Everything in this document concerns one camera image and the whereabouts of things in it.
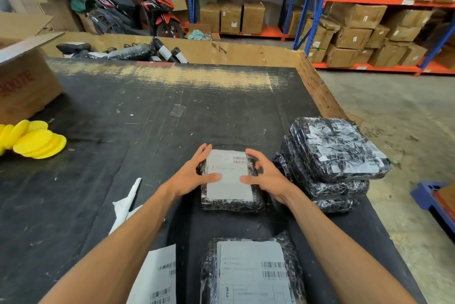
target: hand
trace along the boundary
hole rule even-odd
[[[245,153],[251,154],[252,156],[258,158],[259,161],[256,162],[256,169],[264,170],[263,174],[258,174],[258,176],[252,175],[242,175],[240,181],[245,184],[258,184],[262,190],[270,193],[275,199],[283,204],[286,204],[286,194],[290,189],[295,188],[290,181],[287,180],[285,176],[275,167],[275,165],[265,157],[259,151],[247,148]]]
[[[197,165],[206,160],[212,150],[212,145],[203,144],[194,153],[191,160],[188,160],[181,169],[177,171],[167,182],[175,198],[189,193],[196,187],[205,183],[213,183],[221,179],[221,174],[211,173],[208,175],[198,175],[196,172]]]

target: motorcycle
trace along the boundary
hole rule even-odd
[[[143,0],[140,6],[133,0],[94,0],[96,9],[88,14],[98,34],[116,33],[183,38],[180,20],[171,11],[171,0]],[[148,30],[143,30],[140,8],[146,15]]]

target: concrete floor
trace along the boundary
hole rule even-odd
[[[292,42],[223,41],[292,48]],[[395,164],[368,197],[429,304],[455,300],[455,244],[409,195],[420,181],[455,178],[455,77],[324,71],[341,107]]]

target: shelf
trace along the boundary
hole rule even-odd
[[[243,36],[248,36],[248,37],[264,37],[264,38],[294,38],[293,35],[284,35],[278,26],[271,26],[271,25],[264,25],[262,27],[262,32],[260,34],[246,34],[246,33],[242,33],[242,32],[240,32],[240,34],[220,32],[220,34],[243,35]]]
[[[455,3],[437,3],[411,0],[325,0],[326,2],[348,2],[363,4],[385,4],[396,6],[415,6],[415,7],[438,7],[438,8],[455,8]]]
[[[369,64],[355,64],[350,68],[328,68],[327,63],[312,63],[314,68],[317,69],[349,69],[349,70],[360,70],[360,71],[383,71],[383,72],[389,72],[389,73],[414,73],[417,75],[420,74],[449,74],[449,75],[455,75],[455,70],[452,69],[447,69],[446,67],[437,64],[436,62],[431,61],[427,67],[422,70],[417,66],[402,66],[402,65],[396,65],[394,67],[374,67]]]

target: table surface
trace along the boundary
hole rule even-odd
[[[143,204],[202,143],[271,157],[296,117],[319,111],[291,68],[51,59],[65,88],[34,119],[68,144],[36,161],[0,158],[0,298],[37,302],[98,244],[115,220],[112,202],[142,177]],[[176,105],[185,109],[170,115]],[[384,265],[419,303],[414,278],[367,198],[332,221]],[[200,190],[179,200],[151,250],[176,244],[177,302],[198,303],[210,238],[271,238],[287,229],[299,252],[309,303],[338,303],[295,219],[270,202],[258,214],[203,211]]]

